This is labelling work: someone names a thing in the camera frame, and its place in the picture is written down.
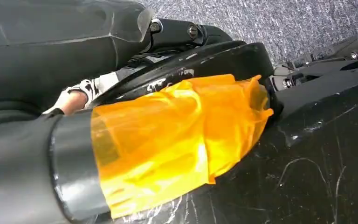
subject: scratched black surface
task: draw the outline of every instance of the scratched black surface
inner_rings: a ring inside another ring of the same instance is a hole
[[[114,223],[358,223],[358,87],[266,130],[213,186]]]

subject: gray fabric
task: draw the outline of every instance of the gray fabric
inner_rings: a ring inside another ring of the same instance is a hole
[[[274,63],[358,34],[358,0],[142,0],[157,17],[218,26],[262,42]]]

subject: gray tube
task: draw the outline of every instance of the gray tube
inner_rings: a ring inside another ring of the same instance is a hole
[[[63,117],[52,135],[55,190],[66,216],[77,221],[109,211],[91,144],[91,112]]]

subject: yellow plastic wrap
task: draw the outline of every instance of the yellow plastic wrap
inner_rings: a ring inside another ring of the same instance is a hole
[[[227,172],[258,141],[267,119],[260,76],[184,80],[94,109],[91,136],[112,218],[151,209]]]

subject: bolt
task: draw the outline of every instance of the bolt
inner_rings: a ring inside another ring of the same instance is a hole
[[[352,52],[352,53],[351,53],[351,58],[352,58],[353,60],[357,59],[357,58],[358,58],[358,54],[357,54],[356,52]]]
[[[152,23],[151,25],[150,25],[150,31],[151,32],[158,32],[158,31],[160,31],[160,26],[159,26],[159,24],[158,23]]]
[[[190,37],[193,39],[196,38],[198,35],[198,29],[195,25],[190,25],[188,32]]]

